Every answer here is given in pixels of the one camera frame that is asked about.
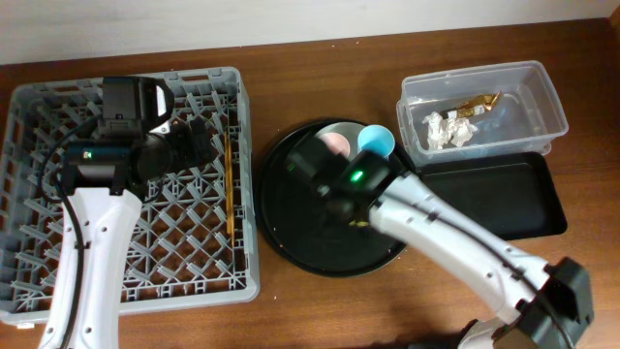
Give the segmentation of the wooden chopstick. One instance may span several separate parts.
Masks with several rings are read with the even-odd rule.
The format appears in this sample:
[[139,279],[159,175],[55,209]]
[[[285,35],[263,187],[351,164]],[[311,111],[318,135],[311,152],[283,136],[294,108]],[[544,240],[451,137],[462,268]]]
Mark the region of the wooden chopstick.
[[233,219],[232,219],[232,209],[231,209],[231,185],[230,185],[230,143],[229,143],[229,134],[225,132],[224,134],[224,160],[225,160],[225,190],[226,190],[226,214],[227,214],[227,233],[230,238],[233,239]]
[[231,185],[231,209],[232,209],[232,227],[233,227],[233,239],[231,239],[231,247],[232,249],[234,249],[234,241],[235,241],[235,234],[234,234],[234,212],[233,212],[233,152],[232,152],[232,142],[230,139],[230,135],[229,135],[229,143],[230,143],[230,153],[229,153],[229,159],[230,159],[230,174],[229,174],[229,179],[230,179],[230,185]]

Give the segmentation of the pink plastic cup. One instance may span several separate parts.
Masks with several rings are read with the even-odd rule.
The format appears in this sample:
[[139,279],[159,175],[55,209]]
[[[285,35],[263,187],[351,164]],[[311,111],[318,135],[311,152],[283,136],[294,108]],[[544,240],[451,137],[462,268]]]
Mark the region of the pink plastic cup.
[[345,158],[351,156],[351,146],[346,137],[339,133],[327,132],[317,135],[327,148],[334,154],[342,155]]

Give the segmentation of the blue plastic cup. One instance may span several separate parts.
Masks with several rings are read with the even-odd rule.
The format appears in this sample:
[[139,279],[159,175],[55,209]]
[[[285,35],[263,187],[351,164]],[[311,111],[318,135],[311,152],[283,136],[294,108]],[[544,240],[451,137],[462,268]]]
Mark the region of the blue plastic cup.
[[371,151],[386,159],[395,149],[395,138],[390,130],[382,125],[365,126],[357,135],[357,151]]

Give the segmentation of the white paper napkin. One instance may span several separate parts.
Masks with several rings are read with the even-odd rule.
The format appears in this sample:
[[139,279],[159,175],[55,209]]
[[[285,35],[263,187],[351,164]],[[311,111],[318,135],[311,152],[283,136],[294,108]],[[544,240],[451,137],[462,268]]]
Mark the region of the white paper napkin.
[[432,112],[422,123],[427,126],[427,143],[429,150],[441,150],[447,144],[462,147],[479,128],[466,118],[446,118]]

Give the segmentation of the food scraps pile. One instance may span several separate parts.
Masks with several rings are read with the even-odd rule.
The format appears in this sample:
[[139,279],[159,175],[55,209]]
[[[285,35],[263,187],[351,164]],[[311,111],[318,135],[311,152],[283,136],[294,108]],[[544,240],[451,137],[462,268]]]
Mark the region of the food scraps pile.
[[349,226],[357,227],[357,228],[365,228],[365,227],[369,227],[370,223],[367,222],[367,221],[353,220],[353,221],[349,222]]

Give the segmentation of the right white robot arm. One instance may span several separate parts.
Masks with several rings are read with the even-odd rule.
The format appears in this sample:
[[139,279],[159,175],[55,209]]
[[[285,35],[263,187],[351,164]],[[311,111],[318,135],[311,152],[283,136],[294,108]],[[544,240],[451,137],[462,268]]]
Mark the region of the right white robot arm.
[[573,348],[594,320],[588,271],[512,246],[453,208],[411,172],[362,150],[354,159],[319,138],[299,141],[286,168],[343,220],[414,247],[494,311],[464,330],[461,348]]

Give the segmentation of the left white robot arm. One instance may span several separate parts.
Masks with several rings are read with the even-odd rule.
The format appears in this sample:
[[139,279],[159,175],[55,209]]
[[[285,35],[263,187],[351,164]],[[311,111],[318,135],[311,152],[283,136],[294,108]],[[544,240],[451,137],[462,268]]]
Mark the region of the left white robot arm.
[[170,124],[174,95],[161,79],[107,77],[103,111],[56,141],[65,151],[48,202],[63,210],[60,261],[42,348],[115,348],[121,287],[131,237],[144,205],[167,175],[213,161],[211,126]]

